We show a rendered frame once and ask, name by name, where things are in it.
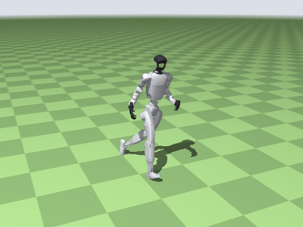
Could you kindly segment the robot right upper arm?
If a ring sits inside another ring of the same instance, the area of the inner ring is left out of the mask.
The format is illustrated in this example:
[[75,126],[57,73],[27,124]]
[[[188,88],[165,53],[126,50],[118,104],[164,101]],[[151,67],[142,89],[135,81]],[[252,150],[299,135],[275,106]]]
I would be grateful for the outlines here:
[[141,80],[139,82],[138,88],[136,90],[137,93],[141,94],[143,91],[143,87],[146,84],[146,82],[149,82],[151,80],[152,76],[149,73],[144,73],[141,76]]

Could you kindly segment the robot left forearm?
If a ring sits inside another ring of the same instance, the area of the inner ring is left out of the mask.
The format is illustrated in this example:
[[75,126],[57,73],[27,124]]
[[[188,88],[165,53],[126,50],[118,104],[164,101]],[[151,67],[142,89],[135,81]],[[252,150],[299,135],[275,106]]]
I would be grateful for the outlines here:
[[174,99],[174,97],[172,96],[172,94],[171,94],[170,92],[167,93],[166,98],[167,98],[172,104],[174,104],[175,101],[176,101],[176,99]]

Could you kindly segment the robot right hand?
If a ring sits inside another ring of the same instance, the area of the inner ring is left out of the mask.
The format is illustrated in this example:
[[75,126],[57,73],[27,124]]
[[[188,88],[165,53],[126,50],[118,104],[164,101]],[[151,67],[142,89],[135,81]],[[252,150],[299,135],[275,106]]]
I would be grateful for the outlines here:
[[128,106],[128,108],[129,108],[129,111],[130,111],[131,118],[135,120],[136,115],[133,114],[133,112],[135,112],[135,110],[133,110],[133,108],[134,108],[133,102],[130,102],[130,105]]

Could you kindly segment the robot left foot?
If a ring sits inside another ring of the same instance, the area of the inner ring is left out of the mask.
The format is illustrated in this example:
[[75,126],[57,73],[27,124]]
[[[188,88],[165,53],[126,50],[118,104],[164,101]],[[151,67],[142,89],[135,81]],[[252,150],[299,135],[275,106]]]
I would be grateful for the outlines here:
[[126,148],[124,147],[125,143],[126,143],[126,141],[124,139],[121,139],[121,141],[120,141],[120,144],[121,144],[121,146],[120,146],[120,155],[121,156],[125,155],[125,150],[126,150]]

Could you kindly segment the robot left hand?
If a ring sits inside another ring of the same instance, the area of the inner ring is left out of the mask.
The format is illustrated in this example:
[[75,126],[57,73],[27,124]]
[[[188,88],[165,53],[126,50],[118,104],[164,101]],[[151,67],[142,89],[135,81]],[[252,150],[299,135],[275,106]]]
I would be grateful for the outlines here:
[[174,103],[174,105],[176,106],[175,107],[176,109],[174,109],[174,110],[177,111],[179,109],[179,106],[180,106],[180,101],[176,100],[175,103]]

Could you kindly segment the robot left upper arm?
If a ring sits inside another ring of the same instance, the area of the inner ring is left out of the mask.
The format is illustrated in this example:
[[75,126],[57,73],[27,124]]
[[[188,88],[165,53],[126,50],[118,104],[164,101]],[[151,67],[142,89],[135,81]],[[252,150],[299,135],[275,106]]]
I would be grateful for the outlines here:
[[169,93],[168,87],[170,85],[171,80],[173,79],[172,75],[170,75],[168,72],[167,72],[167,75],[168,75],[168,81],[167,81],[167,85],[166,85],[166,89],[165,89],[164,95],[166,95],[167,93]]

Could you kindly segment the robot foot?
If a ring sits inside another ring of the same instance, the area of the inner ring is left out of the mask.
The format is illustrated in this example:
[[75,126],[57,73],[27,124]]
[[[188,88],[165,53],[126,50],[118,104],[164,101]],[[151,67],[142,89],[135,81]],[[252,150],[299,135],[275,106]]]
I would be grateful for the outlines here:
[[157,173],[154,173],[154,172],[151,172],[150,175],[148,173],[146,174],[146,178],[148,178],[148,179],[154,179],[154,178],[158,178],[160,176],[161,176],[161,174],[157,174]]
[[126,148],[124,147],[125,143],[126,143],[126,141],[124,139],[121,139],[121,141],[120,141],[120,144],[121,144],[121,146],[120,146],[120,155],[121,156],[125,155],[125,150],[126,150]]

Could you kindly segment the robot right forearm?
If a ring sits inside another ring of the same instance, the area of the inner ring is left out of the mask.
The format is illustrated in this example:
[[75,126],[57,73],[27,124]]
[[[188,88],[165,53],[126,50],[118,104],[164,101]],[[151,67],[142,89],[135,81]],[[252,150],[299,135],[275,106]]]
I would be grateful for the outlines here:
[[[137,87],[137,88],[138,88],[138,87]],[[139,97],[138,93],[136,93],[137,88],[135,89],[135,91],[134,91],[134,93],[133,93],[133,96],[132,96],[132,98],[131,98],[131,101],[130,101],[130,102],[133,102],[133,105],[136,103],[137,98]],[[130,105],[130,102],[129,102],[128,106]]]

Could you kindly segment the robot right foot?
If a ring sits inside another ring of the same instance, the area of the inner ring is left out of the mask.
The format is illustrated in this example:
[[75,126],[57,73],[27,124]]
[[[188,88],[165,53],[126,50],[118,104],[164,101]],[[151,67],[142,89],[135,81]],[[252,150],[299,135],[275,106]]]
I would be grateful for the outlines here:
[[146,174],[146,178],[148,178],[148,179],[154,179],[154,178],[158,178],[160,176],[161,176],[161,174],[157,174],[157,173],[154,173],[154,172],[151,172],[150,175],[148,173]]

